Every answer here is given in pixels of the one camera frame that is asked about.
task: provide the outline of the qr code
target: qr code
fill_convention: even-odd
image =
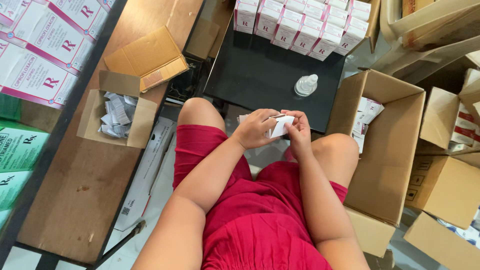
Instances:
[[[128,212],[130,212],[130,208],[124,207],[123,210],[121,211],[122,214],[125,216],[128,216]]]

